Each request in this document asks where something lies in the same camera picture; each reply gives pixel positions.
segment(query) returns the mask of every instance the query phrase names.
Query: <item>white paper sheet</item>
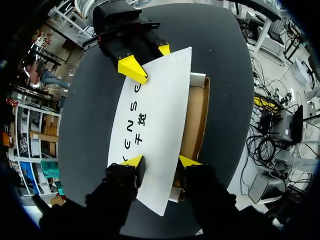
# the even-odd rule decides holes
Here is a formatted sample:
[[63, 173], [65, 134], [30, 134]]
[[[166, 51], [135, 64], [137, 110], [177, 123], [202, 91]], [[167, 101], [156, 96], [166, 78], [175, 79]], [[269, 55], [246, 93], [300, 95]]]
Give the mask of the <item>white paper sheet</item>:
[[138, 155], [145, 174], [137, 199], [160, 216], [170, 196], [187, 114], [192, 48], [143, 66], [145, 85], [126, 78], [117, 105], [108, 166]]

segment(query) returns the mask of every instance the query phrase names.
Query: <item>electronic equipment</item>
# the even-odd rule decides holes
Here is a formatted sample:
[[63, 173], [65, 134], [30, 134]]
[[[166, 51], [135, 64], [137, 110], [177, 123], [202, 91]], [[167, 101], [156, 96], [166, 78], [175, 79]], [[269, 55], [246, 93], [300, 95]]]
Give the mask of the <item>electronic equipment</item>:
[[258, 174], [249, 189], [248, 196], [255, 204], [277, 201], [286, 192], [285, 183], [272, 176]]

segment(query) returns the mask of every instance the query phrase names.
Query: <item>yellow object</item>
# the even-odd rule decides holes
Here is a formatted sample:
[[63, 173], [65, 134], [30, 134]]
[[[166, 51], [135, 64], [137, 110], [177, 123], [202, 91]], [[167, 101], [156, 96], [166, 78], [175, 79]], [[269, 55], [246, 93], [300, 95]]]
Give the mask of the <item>yellow object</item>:
[[160, 47], [158, 47], [158, 49], [163, 54], [163, 56], [170, 54], [170, 45], [169, 44], [160, 46]]
[[253, 98], [253, 102], [258, 107], [264, 108], [266, 110], [272, 110], [271, 111], [272, 113], [278, 112], [278, 108], [276, 107], [276, 105], [274, 105], [273, 103], [267, 102], [258, 96], [255, 96]]
[[202, 165], [202, 163], [199, 163], [197, 161], [193, 161], [189, 158], [186, 158], [185, 156], [180, 155], [179, 159], [183, 165], [184, 168], [192, 166], [192, 165]]
[[133, 55], [127, 56], [118, 61], [118, 73], [132, 78], [140, 84], [145, 84], [148, 80], [147, 73]]
[[120, 165], [130, 165], [130, 166], [137, 167], [142, 157], [143, 155], [136, 156], [134, 158], [131, 158], [127, 161], [120, 163]]

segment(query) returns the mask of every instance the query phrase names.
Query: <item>desk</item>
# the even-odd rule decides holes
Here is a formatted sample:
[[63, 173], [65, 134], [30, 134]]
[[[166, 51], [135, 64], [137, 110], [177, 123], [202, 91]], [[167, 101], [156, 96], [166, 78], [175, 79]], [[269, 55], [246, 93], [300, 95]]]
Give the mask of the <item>desk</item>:
[[[254, 98], [250, 55], [238, 22], [229, 10], [204, 4], [160, 5], [145, 8], [142, 14], [161, 23], [157, 33], [170, 42], [172, 52], [191, 46], [191, 71], [210, 77], [199, 161], [214, 166], [227, 188], [245, 145]], [[68, 91], [59, 132], [59, 169], [66, 196], [81, 205], [104, 177], [124, 80], [94, 47], [84, 55]], [[169, 201], [160, 217], [136, 200], [121, 234], [177, 238], [199, 229], [186, 201]]]
[[247, 45], [250, 50], [257, 53], [260, 50], [262, 43], [264, 42], [264, 40], [268, 34], [271, 23], [276, 20], [282, 19], [281, 15], [279, 14], [279, 11], [277, 9], [277, 6], [276, 5], [269, 6], [268, 4], [266, 4], [262, 0], [233, 0], [232, 2], [246, 5], [249, 8], [252, 8], [252, 9], [254, 9], [254, 10], [256, 10], [266, 16], [261, 34], [260, 34], [258, 40], [256, 41], [255, 46], [250, 45], [250, 44]]

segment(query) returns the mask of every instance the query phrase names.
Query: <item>white floor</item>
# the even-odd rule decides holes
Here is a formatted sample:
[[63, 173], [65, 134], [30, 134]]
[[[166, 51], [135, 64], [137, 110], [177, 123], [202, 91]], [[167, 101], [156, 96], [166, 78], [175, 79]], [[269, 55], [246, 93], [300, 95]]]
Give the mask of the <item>white floor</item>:
[[[261, 72], [263, 70], [263, 75], [266, 79], [266, 84], [269, 84], [273, 80], [274, 81], [270, 86], [267, 87], [269, 91], [273, 91], [274, 89], [278, 88], [279, 93], [285, 96], [287, 91], [293, 93], [292, 104], [299, 104], [303, 105], [303, 117], [307, 118], [310, 116], [311, 108], [310, 105], [307, 104], [307, 97], [305, 95], [305, 91], [310, 91], [311, 86], [307, 84], [302, 86], [294, 77], [292, 71], [292, 65], [289, 63], [282, 64], [281, 61], [271, 55], [270, 53], [260, 50], [257, 53], [251, 52], [251, 55], [257, 59], [253, 61], [255, 68]], [[294, 59], [298, 59], [300, 62], [305, 61], [308, 63], [309, 54], [307, 50], [300, 45], [297, 52], [293, 55], [292, 61]], [[319, 104], [319, 99], [314, 98], [312, 99], [314, 103]], [[303, 141], [307, 140], [319, 140], [320, 139], [320, 129], [307, 124], [306, 122], [303, 124], [304, 131], [303, 131]], [[318, 152], [318, 145], [317, 144], [310, 144], [310, 147], [317, 153]], [[315, 159], [315, 154], [308, 149], [305, 145], [301, 145], [299, 147], [301, 157], [308, 158], [308, 159]], [[247, 149], [244, 148], [241, 159], [239, 161], [238, 167], [236, 172], [234, 173], [233, 179], [228, 187], [228, 191], [233, 193], [237, 196], [237, 208], [243, 209], [249, 205], [254, 206], [260, 212], [266, 212], [268, 209], [265, 207], [264, 204], [254, 204], [247, 195], [242, 195], [240, 191], [240, 177], [241, 172], [244, 168], [245, 162], [247, 157]], [[251, 159], [249, 159], [248, 164], [243, 172], [243, 180], [247, 185], [251, 185], [257, 175], [257, 166], [253, 163]], [[292, 176], [293, 181], [297, 181], [299, 179], [304, 179], [307, 177], [306, 173], [296, 170], [294, 175]], [[305, 183], [297, 183], [295, 187], [304, 188]], [[248, 193], [249, 187], [242, 185], [243, 194]]]

